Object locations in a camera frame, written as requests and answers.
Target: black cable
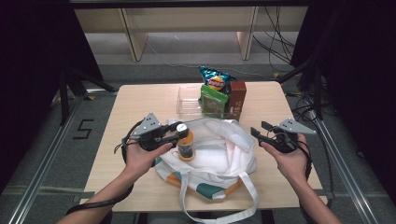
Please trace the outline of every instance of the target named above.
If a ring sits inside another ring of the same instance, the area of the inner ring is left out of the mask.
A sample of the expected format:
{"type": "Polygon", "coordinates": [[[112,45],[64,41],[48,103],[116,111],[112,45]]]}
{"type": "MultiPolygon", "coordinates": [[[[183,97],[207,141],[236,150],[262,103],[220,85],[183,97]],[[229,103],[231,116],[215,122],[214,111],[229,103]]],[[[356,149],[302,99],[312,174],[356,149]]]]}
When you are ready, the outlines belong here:
{"type": "MultiPolygon", "coordinates": [[[[310,151],[310,150],[309,150],[309,147],[308,147],[308,145],[307,145],[306,143],[301,142],[301,141],[297,141],[297,144],[294,143],[294,142],[291,142],[291,143],[292,143],[295,147],[297,147],[298,149],[300,149],[300,150],[304,153],[304,155],[306,156],[305,178],[306,178],[306,180],[308,180],[309,175],[311,174],[311,171],[312,171],[312,159],[311,159],[310,154],[308,153],[308,152],[310,151]],[[302,147],[300,147],[300,145],[299,145],[298,143],[304,144],[304,145],[306,146],[306,149],[307,149],[308,152],[305,151],[302,147]]],[[[304,206],[301,204],[301,201],[300,201],[300,200],[299,200],[299,204],[300,204],[300,210],[301,210],[301,212],[302,212],[302,214],[303,214],[303,217],[305,218],[306,222],[307,222],[308,224],[314,224],[314,223],[316,223],[315,220],[314,220],[311,216],[308,215],[308,213],[307,213],[306,210],[304,209],[304,206]]]]}
{"type": "Polygon", "coordinates": [[[264,49],[268,50],[270,53],[273,53],[278,59],[282,60],[284,63],[289,63],[290,61],[287,61],[288,58],[286,58],[285,56],[283,56],[282,54],[280,54],[279,52],[268,48],[267,46],[265,46],[262,42],[260,42],[256,36],[254,35],[253,38],[257,41],[257,43],[264,49]]]}
{"type": "MultiPolygon", "coordinates": [[[[274,44],[274,39],[271,40],[270,50],[272,50],[273,44],[274,44]]],[[[289,63],[290,63],[290,59],[289,59],[288,57],[285,57],[285,58],[286,58],[286,60],[287,60],[286,63],[289,64],[289,63]]],[[[268,61],[269,61],[270,65],[271,65],[271,67],[274,68],[276,71],[278,71],[278,72],[285,72],[285,73],[289,72],[289,71],[283,71],[283,70],[277,69],[277,68],[275,68],[275,67],[272,65],[272,62],[271,62],[271,53],[268,54],[268,61]]]]}
{"type": "Polygon", "coordinates": [[[297,102],[296,108],[294,108],[294,109],[291,110],[292,113],[296,113],[296,114],[299,116],[298,118],[297,118],[297,116],[295,116],[295,118],[296,118],[297,121],[299,121],[300,119],[303,119],[304,121],[308,121],[308,120],[306,120],[306,119],[304,118],[304,115],[305,115],[305,113],[307,113],[307,112],[311,111],[312,109],[314,109],[314,107],[313,107],[312,104],[304,105],[304,106],[298,107],[298,104],[299,104],[301,101],[304,101],[306,97],[309,97],[310,94],[311,94],[311,93],[305,93],[305,94],[303,94],[303,97],[297,102]],[[306,107],[307,107],[307,109],[306,109],[303,113],[299,111],[300,109],[306,108],[306,107]]]}
{"type": "Polygon", "coordinates": [[[314,120],[316,120],[316,119],[318,118],[318,117],[314,117],[314,118],[310,119],[309,117],[307,117],[307,116],[305,115],[306,113],[311,112],[311,110],[315,110],[315,108],[314,108],[313,105],[311,105],[310,107],[308,107],[307,109],[305,109],[305,110],[303,111],[303,113],[302,113],[303,121],[308,121],[308,122],[310,122],[310,121],[314,121],[314,120]]]}
{"type": "MultiPolygon", "coordinates": [[[[117,145],[117,146],[114,148],[114,153],[116,153],[117,149],[119,149],[120,147],[122,147],[122,157],[123,157],[125,163],[126,163],[126,148],[127,148],[129,145],[131,145],[131,144],[136,144],[136,143],[137,143],[137,142],[128,143],[129,136],[131,136],[132,131],[133,131],[137,126],[139,126],[142,122],[143,122],[143,119],[140,120],[140,121],[138,121],[138,122],[131,128],[131,130],[127,133],[127,135],[126,135],[124,138],[122,138],[121,144],[117,145]]],[[[106,206],[113,205],[113,204],[115,204],[115,203],[119,203],[119,202],[121,202],[122,200],[124,200],[126,197],[128,197],[128,196],[131,194],[133,188],[134,188],[134,184],[132,184],[132,186],[129,187],[125,193],[121,194],[121,196],[119,196],[119,197],[117,197],[117,198],[115,198],[115,199],[110,199],[110,200],[107,200],[107,201],[104,201],[104,202],[99,202],[99,203],[83,203],[83,204],[79,204],[79,205],[73,206],[73,207],[71,207],[69,210],[67,210],[66,215],[69,215],[69,214],[71,214],[71,213],[74,213],[74,212],[77,212],[77,211],[80,211],[80,210],[84,210],[84,209],[92,209],[92,208],[98,208],[98,207],[106,207],[106,206]]]]}
{"type": "Polygon", "coordinates": [[[106,206],[113,205],[115,203],[119,203],[131,194],[133,188],[134,188],[134,185],[129,187],[125,193],[121,194],[120,197],[117,197],[115,199],[111,199],[111,200],[108,200],[105,202],[83,203],[83,204],[76,205],[76,206],[70,208],[69,210],[67,210],[66,215],[69,215],[71,213],[74,213],[74,212],[77,212],[80,210],[92,209],[92,208],[98,208],[98,207],[106,207],[106,206]]]}
{"type": "MultiPolygon", "coordinates": [[[[273,37],[270,36],[266,31],[265,31],[264,33],[265,33],[266,35],[268,35],[268,37],[273,38],[273,37]]],[[[282,43],[282,40],[280,40],[280,39],[274,38],[274,40],[277,41],[277,42],[282,43]]],[[[292,47],[292,48],[295,48],[295,45],[292,44],[292,43],[290,43],[289,41],[288,41],[288,42],[284,42],[284,44],[286,44],[286,45],[288,45],[288,46],[290,46],[290,47],[292,47]]]]}
{"type": "MultiPolygon", "coordinates": [[[[321,93],[320,93],[320,94],[323,95],[323,93],[329,96],[329,93],[327,93],[326,89],[324,89],[324,88],[322,87],[322,88],[321,88],[321,93]]],[[[307,100],[309,101],[310,104],[313,104],[313,103],[314,103],[314,102],[312,101],[311,97],[308,97],[307,100]]],[[[335,113],[330,113],[330,112],[328,112],[328,111],[326,111],[326,110],[323,109],[324,106],[328,106],[328,105],[332,105],[332,102],[329,102],[329,103],[327,103],[327,104],[321,104],[321,105],[320,105],[321,112],[322,112],[322,113],[325,113],[325,114],[327,114],[327,115],[330,115],[330,116],[338,116],[338,115],[335,114],[335,113]]]]}
{"type": "Polygon", "coordinates": [[[265,7],[265,12],[267,13],[268,18],[270,19],[270,22],[272,23],[272,25],[273,25],[273,27],[274,27],[274,29],[275,29],[273,39],[275,38],[275,34],[277,34],[277,35],[279,36],[280,41],[281,41],[281,43],[282,43],[282,48],[283,48],[285,54],[287,55],[287,58],[289,58],[288,53],[290,54],[290,56],[291,56],[291,53],[290,53],[288,47],[287,47],[286,44],[285,44],[285,42],[288,42],[288,43],[289,43],[289,41],[286,40],[286,39],[282,36],[282,34],[280,33],[280,23],[279,23],[280,7],[276,7],[276,25],[274,24],[274,21],[273,21],[273,19],[271,18],[270,14],[269,14],[269,12],[268,12],[267,7],[265,7]]]}

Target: bottle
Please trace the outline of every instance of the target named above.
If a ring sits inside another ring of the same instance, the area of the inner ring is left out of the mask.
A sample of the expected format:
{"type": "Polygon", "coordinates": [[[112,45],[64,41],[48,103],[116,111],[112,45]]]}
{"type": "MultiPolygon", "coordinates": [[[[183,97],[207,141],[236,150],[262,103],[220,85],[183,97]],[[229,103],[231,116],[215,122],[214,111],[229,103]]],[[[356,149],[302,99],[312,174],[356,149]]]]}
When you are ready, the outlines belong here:
{"type": "Polygon", "coordinates": [[[187,137],[178,140],[177,142],[178,158],[181,161],[192,161],[194,159],[195,148],[193,147],[193,143],[192,143],[193,141],[194,141],[194,134],[192,133],[191,130],[189,130],[189,134],[187,135],[187,137]]]}

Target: wire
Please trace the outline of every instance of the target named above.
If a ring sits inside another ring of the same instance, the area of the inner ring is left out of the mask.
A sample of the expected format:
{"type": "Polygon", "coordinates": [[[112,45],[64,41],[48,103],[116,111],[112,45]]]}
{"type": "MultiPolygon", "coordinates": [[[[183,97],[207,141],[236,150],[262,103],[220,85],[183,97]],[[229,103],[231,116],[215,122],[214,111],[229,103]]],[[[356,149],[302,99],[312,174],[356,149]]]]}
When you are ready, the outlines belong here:
{"type": "MultiPolygon", "coordinates": [[[[329,95],[325,90],[322,89],[321,94],[323,94],[323,93],[326,93],[327,95],[329,95]]],[[[314,104],[314,101],[311,99],[312,97],[314,97],[314,94],[310,93],[308,95],[307,99],[306,99],[309,102],[309,104],[311,104],[311,105],[314,104]]],[[[336,113],[331,113],[331,112],[328,112],[328,111],[325,110],[326,106],[329,106],[329,105],[332,105],[332,102],[329,102],[327,104],[321,104],[320,105],[320,111],[322,113],[325,113],[325,114],[330,115],[330,116],[338,116],[336,113]]]]}
{"type": "MultiPolygon", "coordinates": [[[[156,55],[160,56],[160,58],[161,58],[161,60],[163,61],[163,63],[166,64],[166,65],[168,65],[168,66],[171,66],[171,67],[188,67],[188,68],[198,68],[198,67],[199,67],[198,65],[185,65],[185,64],[167,63],[167,62],[163,59],[163,56],[162,56],[160,53],[158,53],[157,50],[155,50],[154,47],[152,47],[152,46],[150,45],[149,42],[147,42],[146,44],[154,51],[154,53],[155,53],[156,55]]],[[[208,66],[207,66],[207,68],[216,69],[216,70],[222,69],[222,70],[234,71],[234,72],[236,72],[236,73],[244,74],[244,75],[248,75],[248,76],[258,76],[258,77],[266,78],[266,79],[268,79],[268,80],[277,80],[277,78],[266,77],[266,76],[263,75],[263,74],[247,73],[247,72],[239,71],[239,70],[236,70],[236,69],[233,69],[233,68],[227,68],[227,67],[224,67],[224,68],[213,68],[213,67],[208,67],[208,66]]]]}
{"type": "Polygon", "coordinates": [[[300,147],[298,144],[296,144],[296,143],[294,143],[294,142],[291,142],[295,147],[297,147],[298,149],[300,149],[303,153],[304,153],[304,155],[306,156],[306,162],[310,162],[310,163],[312,163],[312,159],[311,159],[311,156],[309,155],[309,147],[308,147],[308,145],[306,144],[306,143],[304,143],[304,142],[302,142],[302,141],[297,141],[297,143],[301,143],[301,144],[304,144],[305,146],[306,146],[306,149],[308,150],[308,151],[305,151],[305,149],[303,149],[302,147],[300,147]]]}
{"type": "Polygon", "coordinates": [[[305,115],[306,113],[308,113],[311,110],[315,109],[313,104],[303,105],[303,106],[300,106],[300,107],[298,106],[298,104],[301,101],[304,101],[307,96],[309,97],[310,94],[311,93],[304,93],[303,97],[297,102],[295,108],[291,110],[292,113],[296,114],[296,116],[295,116],[296,121],[299,121],[300,119],[303,119],[304,121],[313,121],[313,120],[316,119],[316,118],[310,119],[309,117],[307,117],[305,115]]]}
{"type": "Polygon", "coordinates": [[[282,54],[280,54],[279,52],[268,48],[267,46],[265,46],[262,42],[260,42],[256,36],[254,35],[253,38],[257,41],[257,43],[264,49],[268,50],[270,53],[273,53],[278,59],[282,60],[284,63],[289,63],[290,61],[288,61],[288,58],[283,56],[282,54]]]}
{"type": "Polygon", "coordinates": [[[132,142],[132,143],[120,143],[120,144],[118,144],[116,147],[114,147],[114,153],[116,153],[117,152],[117,150],[120,148],[120,147],[123,147],[123,146],[126,146],[126,147],[128,147],[129,145],[132,145],[132,144],[138,144],[138,142],[132,142]]]}
{"type": "MultiPolygon", "coordinates": [[[[270,49],[272,48],[273,44],[274,44],[274,39],[272,39],[272,41],[271,41],[270,49]]],[[[268,54],[268,61],[269,61],[270,65],[271,65],[271,67],[273,67],[273,65],[272,65],[272,63],[271,63],[271,53],[268,54]]],[[[274,69],[275,69],[276,71],[279,71],[279,72],[289,72],[289,71],[279,70],[279,69],[276,69],[276,68],[274,68],[274,69]]]]}
{"type": "Polygon", "coordinates": [[[280,42],[282,43],[282,48],[285,52],[285,54],[287,55],[287,57],[289,58],[288,54],[291,56],[291,53],[289,51],[289,48],[287,47],[287,45],[285,43],[289,43],[291,44],[288,40],[286,40],[282,34],[280,33],[280,23],[279,23],[279,16],[280,16],[280,7],[276,7],[276,24],[274,24],[273,19],[270,16],[270,13],[268,12],[268,8],[265,7],[265,12],[267,13],[268,18],[270,19],[270,22],[272,23],[275,32],[274,32],[274,36],[273,36],[273,41],[275,39],[275,34],[277,34],[280,38],[280,42]]]}
{"type": "Polygon", "coordinates": [[[283,132],[283,133],[276,133],[276,134],[274,134],[274,136],[271,137],[271,139],[275,139],[275,138],[277,138],[277,137],[280,136],[280,135],[283,135],[285,138],[288,138],[288,134],[285,132],[285,130],[282,130],[282,132],[283,132]]]}
{"type": "Polygon", "coordinates": [[[80,210],[98,208],[98,207],[106,207],[106,206],[109,206],[109,205],[112,205],[112,204],[115,204],[115,203],[119,203],[119,202],[121,202],[122,200],[124,200],[126,197],[128,197],[131,194],[133,188],[134,188],[134,185],[129,187],[125,193],[121,194],[121,196],[119,196],[119,197],[117,197],[115,199],[111,199],[111,200],[105,201],[105,202],[83,203],[83,204],[76,205],[76,206],[70,208],[69,210],[67,210],[66,215],[69,215],[71,213],[74,213],[74,212],[77,212],[77,211],[80,211],[80,210]]]}
{"type": "MultiPolygon", "coordinates": [[[[277,41],[277,42],[280,42],[280,43],[282,43],[282,40],[281,39],[277,39],[277,38],[273,38],[275,41],[277,41]]],[[[292,43],[290,43],[289,41],[285,41],[284,42],[284,44],[286,44],[286,45],[289,45],[290,47],[292,47],[292,48],[295,48],[295,45],[294,44],[292,44],[292,43]]]]}

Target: person's right hand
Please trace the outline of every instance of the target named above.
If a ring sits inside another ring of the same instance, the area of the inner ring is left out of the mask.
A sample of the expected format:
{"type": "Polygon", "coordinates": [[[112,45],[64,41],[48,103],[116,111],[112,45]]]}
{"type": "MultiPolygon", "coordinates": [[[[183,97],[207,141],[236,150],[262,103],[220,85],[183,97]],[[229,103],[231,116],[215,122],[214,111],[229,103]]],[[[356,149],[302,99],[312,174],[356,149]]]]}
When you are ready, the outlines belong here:
{"type": "MultiPolygon", "coordinates": [[[[305,136],[298,133],[298,141],[306,143],[305,136]]],[[[309,154],[305,144],[299,143],[299,146],[309,154]]],[[[306,180],[305,169],[307,160],[305,154],[300,149],[296,149],[291,153],[281,153],[265,142],[262,142],[262,147],[275,158],[277,169],[289,181],[292,179],[306,180]]]]}

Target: green package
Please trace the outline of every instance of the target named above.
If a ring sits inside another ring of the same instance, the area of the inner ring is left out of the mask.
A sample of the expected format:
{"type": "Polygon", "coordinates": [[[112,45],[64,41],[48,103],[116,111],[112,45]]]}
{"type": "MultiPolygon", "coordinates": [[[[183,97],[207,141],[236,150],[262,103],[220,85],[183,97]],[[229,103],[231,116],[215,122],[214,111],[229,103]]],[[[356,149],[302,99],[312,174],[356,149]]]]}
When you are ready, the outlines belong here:
{"type": "Polygon", "coordinates": [[[201,87],[201,108],[204,114],[223,119],[228,96],[206,85],[201,87]]]}

